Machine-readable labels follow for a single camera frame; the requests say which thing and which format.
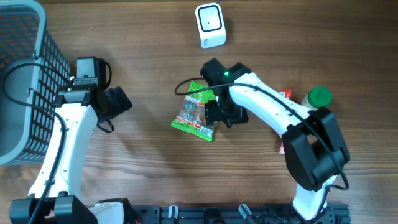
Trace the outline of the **green gummy candy bag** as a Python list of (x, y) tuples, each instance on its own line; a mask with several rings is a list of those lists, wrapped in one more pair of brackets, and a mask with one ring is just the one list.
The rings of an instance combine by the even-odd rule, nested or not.
[(206, 124), (205, 103), (215, 99), (211, 90), (187, 95), (179, 114), (171, 122), (171, 127), (212, 141), (216, 123)]

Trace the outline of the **red snack stick packet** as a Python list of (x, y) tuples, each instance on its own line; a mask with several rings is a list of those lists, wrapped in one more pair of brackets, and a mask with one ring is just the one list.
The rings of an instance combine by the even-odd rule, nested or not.
[(292, 90), (280, 90), (279, 94), (288, 100), (292, 99)]

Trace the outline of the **red small carton box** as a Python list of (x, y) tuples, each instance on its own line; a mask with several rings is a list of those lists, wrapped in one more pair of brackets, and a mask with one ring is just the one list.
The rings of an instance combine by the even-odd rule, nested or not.
[(281, 147), (280, 147), (280, 149), (279, 149), (279, 153), (280, 153), (280, 154), (285, 154), (284, 145), (283, 145), (283, 144), (281, 144)]

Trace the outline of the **green lid spread jar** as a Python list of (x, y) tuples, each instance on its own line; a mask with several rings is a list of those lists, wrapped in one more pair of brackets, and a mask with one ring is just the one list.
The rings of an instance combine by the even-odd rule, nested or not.
[(317, 110), (321, 107), (328, 107), (333, 100), (332, 92), (324, 86), (316, 86), (311, 89), (303, 98), (301, 105)]

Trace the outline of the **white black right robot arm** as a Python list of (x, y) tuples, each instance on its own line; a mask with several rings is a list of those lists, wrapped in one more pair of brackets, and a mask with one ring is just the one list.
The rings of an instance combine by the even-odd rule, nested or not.
[(293, 208), (315, 223), (325, 212), (330, 189), (337, 187), (337, 176), (344, 182), (340, 190), (349, 187), (343, 167), (350, 154), (335, 115), (324, 106), (311, 110), (286, 99), (242, 63), (225, 68), (213, 58), (200, 75), (215, 95), (205, 104), (207, 125), (247, 123), (251, 111), (281, 137), (287, 169), (297, 183)]

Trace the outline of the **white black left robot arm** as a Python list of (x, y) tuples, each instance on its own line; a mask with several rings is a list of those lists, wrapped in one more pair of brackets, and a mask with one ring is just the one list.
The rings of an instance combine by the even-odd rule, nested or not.
[(12, 223), (135, 223), (128, 199), (101, 200), (88, 208), (80, 200), (81, 177), (91, 135), (103, 122), (131, 108), (121, 87), (110, 88), (110, 64), (80, 57), (76, 76), (58, 89), (55, 108), (33, 105), (54, 116), (52, 136), (40, 174), (26, 199), (13, 200)]

